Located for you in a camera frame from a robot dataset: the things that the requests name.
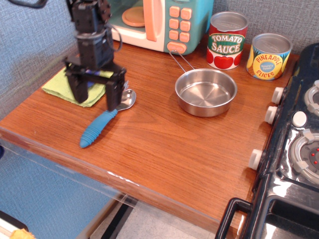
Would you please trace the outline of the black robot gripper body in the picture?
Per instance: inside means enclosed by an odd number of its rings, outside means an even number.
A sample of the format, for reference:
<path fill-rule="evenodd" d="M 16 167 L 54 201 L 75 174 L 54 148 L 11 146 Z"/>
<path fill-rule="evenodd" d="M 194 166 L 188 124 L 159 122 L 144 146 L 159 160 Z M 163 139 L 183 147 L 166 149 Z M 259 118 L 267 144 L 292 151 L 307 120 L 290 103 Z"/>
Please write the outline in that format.
<path fill-rule="evenodd" d="M 86 70 L 101 71 L 100 84 L 106 85 L 108 81 L 125 81 L 126 69 L 114 62 L 114 53 L 117 51 L 113 45 L 111 35 L 101 37 L 78 36 L 79 54 L 64 59 L 66 76 L 78 75 L 84 81 L 88 80 Z"/>

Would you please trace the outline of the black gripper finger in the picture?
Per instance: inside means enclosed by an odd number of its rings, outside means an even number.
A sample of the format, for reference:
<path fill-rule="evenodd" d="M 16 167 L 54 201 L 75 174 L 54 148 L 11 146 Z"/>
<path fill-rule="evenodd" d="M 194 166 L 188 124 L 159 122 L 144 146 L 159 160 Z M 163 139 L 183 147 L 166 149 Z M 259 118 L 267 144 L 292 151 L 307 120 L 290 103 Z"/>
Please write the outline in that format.
<path fill-rule="evenodd" d="M 87 82 L 78 75 L 71 74 L 70 76 L 67 76 L 67 78 L 74 99 L 80 104 L 85 102 L 88 99 Z"/>
<path fill-rule="evenodd" d="M 107 110 L 113 111 L 122 101 L 125 81 L 108 81 L 105 86 Z"/>

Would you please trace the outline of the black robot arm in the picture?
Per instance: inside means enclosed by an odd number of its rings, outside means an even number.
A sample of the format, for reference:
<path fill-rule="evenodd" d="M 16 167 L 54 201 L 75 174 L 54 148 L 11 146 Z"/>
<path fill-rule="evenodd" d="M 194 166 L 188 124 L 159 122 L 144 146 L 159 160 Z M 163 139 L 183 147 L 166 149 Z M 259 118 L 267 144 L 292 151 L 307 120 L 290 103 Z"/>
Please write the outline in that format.
<path fill-rule="evenodd" d="M 122 99 L 126 69 L 114 62 L 110 4 L 106 0 L 67 1 L 79 55 L 66 57 L 66 76 L 78 103 L 88 99 L 88 83 L 105 85 L 107 109 Z"/>

